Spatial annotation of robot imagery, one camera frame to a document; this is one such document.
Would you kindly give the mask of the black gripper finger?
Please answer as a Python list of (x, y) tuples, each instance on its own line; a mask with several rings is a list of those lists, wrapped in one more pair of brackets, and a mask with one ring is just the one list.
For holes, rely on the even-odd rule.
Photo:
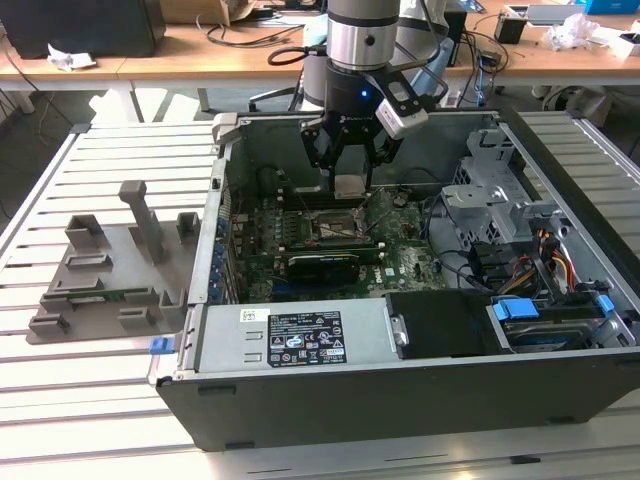
[(389, 136), (385, 137), (380, 148), (375, 147), (373, 139), (366, 140), (364, 143), (365, 151), (365, 190), (369, 191), (373, 179), (373, 170), (382, 164), (391, 163), (397, 155), (401, 146), (401, 141), (393, 139)]
[(330, 192), (335, 191), (336, 166), (346, 145), (346, 128), (328, 118), (302, 121), (300, 136), (309, 163), (327, 176)]

